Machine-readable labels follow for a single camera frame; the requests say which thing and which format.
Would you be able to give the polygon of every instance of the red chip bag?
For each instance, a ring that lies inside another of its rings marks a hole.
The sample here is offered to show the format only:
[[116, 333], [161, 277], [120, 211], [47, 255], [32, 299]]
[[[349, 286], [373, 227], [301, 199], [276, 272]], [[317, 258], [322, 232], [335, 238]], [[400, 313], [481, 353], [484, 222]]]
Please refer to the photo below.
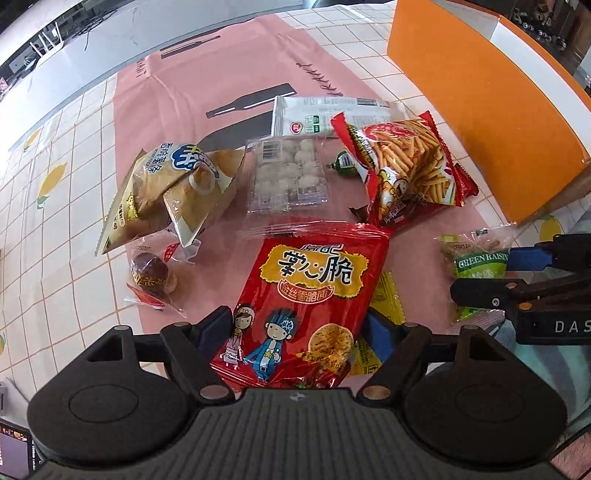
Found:
[[349, 355], [388, 252], [389, 233], [326, 222], [324, 232], [267, 238], [212, 367], [239, 387], [327, 388]]
[[[462, 196], [464, 198], [477, 196], [479, 193], [478, 186], [472, 180], [472, 177], [467, 174], [466, 170], [459, 163], [454, 165], [454, 169], [456, 185], [458, 191], [462, 192]], [[398, 204], [396, 215], [385, 227], [392, 233], [399, 233], [413, 223], [427, 219], [445, 208], [449, 207], [440, 203], [421, 200], [401, 200]], [[360, 222], [369, 223], [367, 205], [361, 208], [349, 208], [349, 210]]]
[[363, 128], [342, 114], [331, 122], [365, 182], [369, 223], [398, 223], [408, 202], [464, 205], [456, 167], [429, 112]]

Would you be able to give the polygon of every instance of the cartoon girl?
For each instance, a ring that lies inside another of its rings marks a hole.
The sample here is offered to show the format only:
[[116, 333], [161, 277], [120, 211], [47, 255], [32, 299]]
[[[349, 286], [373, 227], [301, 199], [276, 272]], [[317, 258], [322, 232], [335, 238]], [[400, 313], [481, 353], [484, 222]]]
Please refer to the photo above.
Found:
[[242, 361], [242, 334], [244, 330], [250, 327], [255, 320], [255, 311], [248, 303], [243, 303], [236, 308], [234, 313], [234, 331], [226, 343], [226, 350], [220, 355], [220, 358], [229, 364], [234, 365], [234, 370], [238, 368], [238, 362]]

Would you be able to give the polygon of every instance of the grid pattern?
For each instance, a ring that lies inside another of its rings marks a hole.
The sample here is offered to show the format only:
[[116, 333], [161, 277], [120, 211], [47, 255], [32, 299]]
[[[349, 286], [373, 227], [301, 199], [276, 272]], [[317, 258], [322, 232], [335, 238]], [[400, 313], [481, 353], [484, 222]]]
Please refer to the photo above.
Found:
[[[506, 222], [474, 162], [433, 105], [386, 55], [396, 2], [278, 14], [303, 28], [363, 79], [377, 97], [402, 102], [414, 114], [430, 110], [441, 136], [480, 187], [473, 199], [489, 226]], [[0, 168], [0, 376], [31, 398], [53, 375], [114, 325], [142, 333], [138, 308], [124, 302], [124, 248], [94, 256], [115, 196], [116, 75], [88, 90], [51, 118], [26, 150]], [[48, 174], [64, 165], [42, 209], [37, 196]], [[555, 212], [563, 231], [589, 208], [591, 197]], [[539, 241], [541, 225], [521, 229], [517, 244]], [[155, 364], [143, 365], [160, 373]]]
[[[94, 256], [117, 188], [115, 87], [113, 76], [46, 122], [25, 151], [16, 149], [2, 179], [0, 371], [29, 399], [110, 327], [142, 333], [137, 307], [124, 302], [125, 250]], [[62, 165], [38, 209], [41, 185]]]

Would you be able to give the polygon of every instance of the cartoon boy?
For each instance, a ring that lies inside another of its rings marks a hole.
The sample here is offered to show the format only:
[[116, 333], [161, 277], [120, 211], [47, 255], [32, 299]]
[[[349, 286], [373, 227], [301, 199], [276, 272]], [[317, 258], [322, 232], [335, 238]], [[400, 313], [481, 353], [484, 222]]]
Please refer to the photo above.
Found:
[[238, 368], [238, 361], [242, 361], [242, 334], [244, 330], [250, 327], [255, 319], [255, 311], [248, 303], [239, 305], [234, 312], [234, 331], [226, 343], [226, 350], [220, 355], [220, 358], [229, 364], [234, 365], [234, 370]]
[[275, 309], [265, 324], [267, 339], [243, 361], [250, 362], [258, 378], [268, 382], [275, 367], [281, 363], [281, 344], [296, 333], [296, 313], [291, 309]]

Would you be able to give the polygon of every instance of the computer screen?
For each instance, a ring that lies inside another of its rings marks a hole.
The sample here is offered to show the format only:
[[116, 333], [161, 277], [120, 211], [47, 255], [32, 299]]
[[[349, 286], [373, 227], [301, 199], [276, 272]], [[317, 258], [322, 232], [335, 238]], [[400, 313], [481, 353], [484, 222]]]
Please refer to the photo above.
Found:
[[27, 477], [37, 467], [36, 453], [31, 432], [0, 420], [0, 480]]

